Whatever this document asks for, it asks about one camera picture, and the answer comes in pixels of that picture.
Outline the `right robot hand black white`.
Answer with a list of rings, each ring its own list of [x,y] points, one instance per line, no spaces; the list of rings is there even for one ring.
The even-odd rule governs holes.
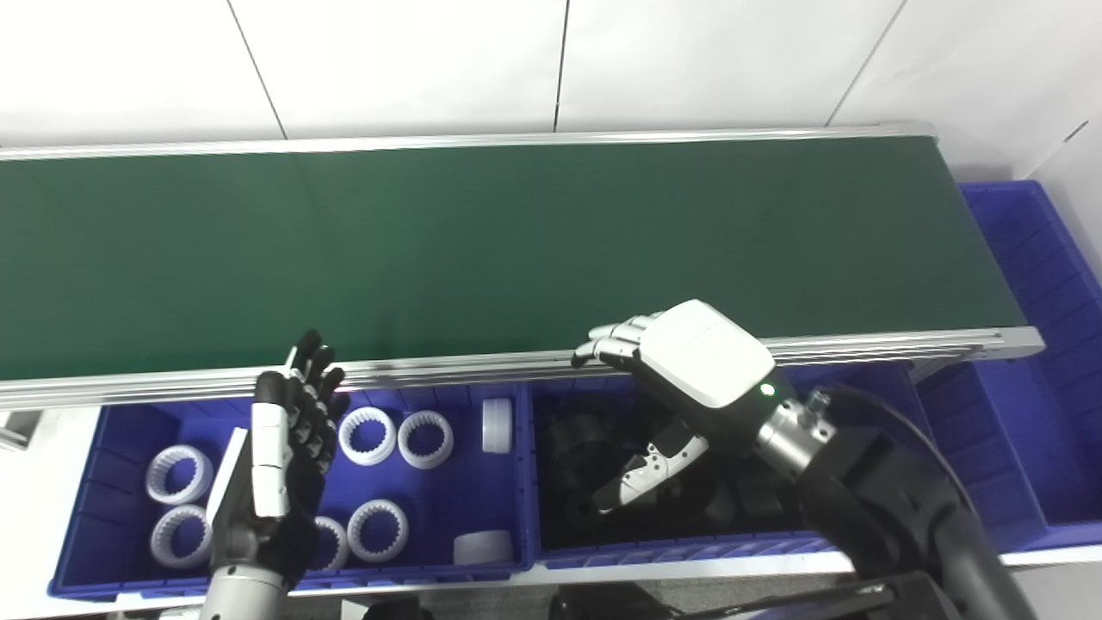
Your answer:
[[[572,368],[623,370],[672,413],[622,475],[591,496],[599,514],[640,499],[705,452],[746,456],[786,395],[766,345],[701,300],[588,331]]]

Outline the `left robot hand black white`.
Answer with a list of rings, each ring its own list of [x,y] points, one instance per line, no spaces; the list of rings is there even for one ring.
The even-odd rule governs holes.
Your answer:
[[[337,424],[350,404],[338,391],[345,372],[334,358],[311,329],[284,365],[256,378],[251,427],[209,519],[212,576],[258,568],[293,588],[310,568]]]

